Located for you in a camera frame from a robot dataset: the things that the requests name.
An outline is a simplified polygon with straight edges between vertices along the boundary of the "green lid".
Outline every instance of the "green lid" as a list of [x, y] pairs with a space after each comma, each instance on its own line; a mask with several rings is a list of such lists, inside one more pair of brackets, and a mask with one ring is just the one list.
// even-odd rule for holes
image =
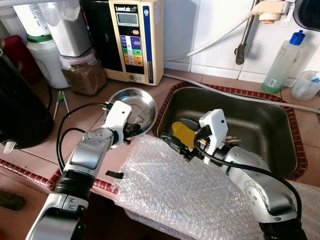
[[29, 34], [26, 34], [25, 37], [30, 43], [43, 43], [52, 40], [52, 36], [50, 34], [44, 36], [30, 36]]

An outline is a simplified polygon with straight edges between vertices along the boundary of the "white hose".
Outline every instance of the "white hose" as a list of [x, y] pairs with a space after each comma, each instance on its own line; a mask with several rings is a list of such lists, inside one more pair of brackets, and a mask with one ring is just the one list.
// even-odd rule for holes
[[10, 8], [18, 5], [26, 5], [26, 4], [42, 4], [42, 3], [65, 2], [65, 1], [75, 1], [75, 0], [0, 0], [0, 9]]
[[192, 55], [195, 55], [207, 48], [209, 48], [211, 45], [215, 44], [217, 41], [219, 41], [220, 39], [222, 39], [224, 36], [228, 35], [229, 33], [231, 33], [233, 30], [235, 30], [237, 27], [239, 27], [241, 24], [243, 24], [246, 20], [248, 20], [251, 16], [255, 15], [252, 11], [249, 12], [244, 18], [242, 18], [236, 25], [234, 25], [233, 27], [231, 27], [230, 29], [228, 29], [227, 31], [220, 33], [219, 35], [217, 35], [213, 40], [211, 40], [210, 42], [206, 43], [205, 45], [199, 47], [198, 49], [186, 53], [184, 55], [181, 56], [174, 56], [174, 57], [167, 57], [164, 60], [165, 61], [174, 61], [174, 60], [178, 60], [178, 59], [182, 59], [185, 57], [189, 57]]
[[172, 79], [178, 79], [184, 82], [188, 82], [194, 85], [197, 85], [201, 88], [210, 90], [212, 92], [215, 92], [217, 94], [221, 94], [227, 97], [231, 97], [231, 98], [235, 98], [235, 99], [241, 99], [241, 100], [246, 100], [246, 101], [250, 101], [250, 102], [257, 102], [257, 103], [263, 103], [263, 104], [272, 104], [272, 105], [279, 105], [279, 106], [283, 106], [283, 107], [289, 107], [289, 108], [294, 108], [294, 109], [302, 109], [305, 111], [309, 111], [309, 112], [313, 112], [313, 113], [317, 113], [320, 114], [320, 110], [315, 109], [315, 108], [311, 108], [311, 107], [307, 107], [307, 106], [300, 106], [300, 105], [294, 105], [294, 104], [289, 104], [289, 103], [284, 103], [284, 102], [278, 102], [278, 101], [270, 101], [270, 100], [262, 100], [262, 99], [258, 99], [258, 98], [250, 98], [250, 97], [245, 97], [245, 96], [239, 96], [239, 95], [235, 95], [235, 94], [231, 94], [231, 93], [227, 93], [224, 91], [220, 91], [214, 88], [211, 88], [209, 86], [206, 86], [202, 83], [196, 82], [196, 81], [192, 81], [190, 79], [187, 78], [183, 78], [183, 77], [179, 77], [179, 76], [174, 76], [174, 75], [170, 75], [170, 74], [164, 74], [164, 77], [167, 78], [172, 78]]

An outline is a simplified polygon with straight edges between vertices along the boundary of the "metal faucet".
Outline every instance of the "metal faucet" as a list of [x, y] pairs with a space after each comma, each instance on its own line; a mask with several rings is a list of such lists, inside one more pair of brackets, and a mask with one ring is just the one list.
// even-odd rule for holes
[[[253, 0], [251, 10], [254, 8], [255, 5], [257, 5], [260, 2], [260, 0]], [[251, 29], [251, 26], [254, 22], [255, 16], [251, 16], [248, 21], [246, 22], [245, 30], [242, 36], [241, 43], [239, 46], [234, 50], [235, 54], [235, 63], [237, 65], [241, 65], [245, 62], [245, 46], [247, 45], [247, 39], [249, 36], [249, 32]]]

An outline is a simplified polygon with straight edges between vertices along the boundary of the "red container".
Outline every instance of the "red container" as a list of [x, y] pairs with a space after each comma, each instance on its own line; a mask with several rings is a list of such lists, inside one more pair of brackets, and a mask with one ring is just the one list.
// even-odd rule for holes
[[24, 79], [30, 84], [35, 84], [44, 79], [35, 59], [22, 42], [19, 35], [9, 36], [4, 39], [3, 52], [20, 71]]

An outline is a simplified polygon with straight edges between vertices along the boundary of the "bubble wrap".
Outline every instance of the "bubble wrap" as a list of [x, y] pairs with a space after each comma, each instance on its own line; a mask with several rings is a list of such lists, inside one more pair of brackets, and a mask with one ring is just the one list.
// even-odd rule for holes
[[[114, 202], [136, 221], [182, 240], [264, 239], [243, 193], [220, 168], [197, 158], [187, 163], [159, 138], [136, 139], [121, 172]], [[319, 240], [319, 189], [294, 186], [308, 240]]]

